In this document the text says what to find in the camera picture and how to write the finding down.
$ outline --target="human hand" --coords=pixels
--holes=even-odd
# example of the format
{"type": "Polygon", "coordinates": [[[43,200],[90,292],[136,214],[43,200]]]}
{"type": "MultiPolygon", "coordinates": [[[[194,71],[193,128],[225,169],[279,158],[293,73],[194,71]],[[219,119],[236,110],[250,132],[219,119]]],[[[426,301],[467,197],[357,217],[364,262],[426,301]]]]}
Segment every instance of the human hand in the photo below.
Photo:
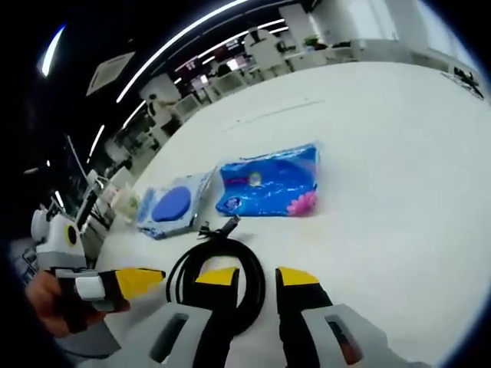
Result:
{"type": "MultiPolygon", "coordinates": [[[[36,310],[36,314],[46,329],[56,337],[66,337],[70,334],[67,322],[59,309],[58,299],[61,297],[61,288],[58,279],[45,271],[40,271],[25,288],[25,293],[36,310]]],[[[126,302],[121,310],[128,311],[130,304],[126,302]]],[[[83,311],[87,326],[102,321],[106,312],[95,310],[90,305],[83,311]]]]}

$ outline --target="blue package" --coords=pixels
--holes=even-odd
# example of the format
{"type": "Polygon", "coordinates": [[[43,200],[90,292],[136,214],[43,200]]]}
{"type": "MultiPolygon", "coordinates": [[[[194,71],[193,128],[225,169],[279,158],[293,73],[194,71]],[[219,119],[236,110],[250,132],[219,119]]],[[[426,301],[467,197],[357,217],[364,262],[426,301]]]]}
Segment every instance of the blue package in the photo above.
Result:
{"type": "Polygon", "coordinates": [[[317,202],[318,148],[309,143],[239,159],[220,169],[225,192],[217,211],[240,216],[303,216],[317,202]]]}
{"type": "Polygon", "coordinates": [[[148,188],[137,212],[138,230],[156,240],[190,231],[211,176],[212,172],[188,175],[174,179],[169,188],[148,188]]]}

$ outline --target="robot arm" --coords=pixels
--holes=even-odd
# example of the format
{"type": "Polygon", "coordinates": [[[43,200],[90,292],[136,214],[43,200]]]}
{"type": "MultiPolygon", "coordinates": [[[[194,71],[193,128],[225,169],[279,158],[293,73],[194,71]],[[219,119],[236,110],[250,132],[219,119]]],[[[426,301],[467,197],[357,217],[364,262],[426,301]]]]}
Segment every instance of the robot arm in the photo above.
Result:
{"type": "Polygon", "coordinates": [[[333,305],[307,272],[278,268],[276,293],[288,368],[428,366],[408,363],[395,354],[385,332],[347,305],[333,305]]]}
{"type": "Polygon", "coordinates": [[[74,222],[57,214],[48,221],[46,211],[37,211],[32,220],[33,239],[40,269],[56,276],[61,287],[60,310],[71,333],[87,328],[87,307],[118,311],[127,300],[147,293],[165,278],[165,272],[125,268],[97,272],[87,268],[84,246],[74,222]]]}
{"type": "Polygon", "coordinates": [[[79,367],[225,366],[233,338],[238,280],[237,268],[206,272],[196,280],[184,304],[166,304],[132,329],[115,354],[79,367]]]}

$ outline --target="white desk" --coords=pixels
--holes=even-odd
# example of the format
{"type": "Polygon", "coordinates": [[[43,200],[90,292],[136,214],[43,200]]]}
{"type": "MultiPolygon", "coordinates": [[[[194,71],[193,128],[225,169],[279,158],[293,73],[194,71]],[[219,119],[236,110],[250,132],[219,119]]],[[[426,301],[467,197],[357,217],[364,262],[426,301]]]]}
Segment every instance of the white desk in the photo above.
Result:
{"type": "MultiPolygon", "coordinates": [[[[278,338],[274,270],[316,275],[387,333],[409,360],[438,363],[465,337],[491,281],[491,111],[440,72],[407,64],[356,63],[288,74],[206,107],[159,152],[134,186],[213,168],[313,140],[324,145],[319,213],[311,218],[244,218],[267,277],[256,323],[232,342],[228,366],[285,366],[278,338]]],[[[225,220],[205,209],[212,226],[225,220]]],[[[164,241],[116,224],[99,270],[169,272],[196,234],[164,241]]],[[[163,303],[133,302],[107,318],[117,340],[163,303]]]]}

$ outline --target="blue plastic bag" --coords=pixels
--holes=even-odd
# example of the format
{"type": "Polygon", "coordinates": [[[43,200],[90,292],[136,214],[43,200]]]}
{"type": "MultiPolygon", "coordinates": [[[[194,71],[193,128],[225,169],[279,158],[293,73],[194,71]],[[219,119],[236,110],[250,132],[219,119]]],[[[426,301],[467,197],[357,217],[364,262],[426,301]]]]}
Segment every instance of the blue plastic bag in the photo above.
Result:
{"type": "Polygon", "coordinates": [[[317,202],[315,144],[240,159],[220,168],[225,186],[217,211],[240,216],[303,216],[317,202]]]}

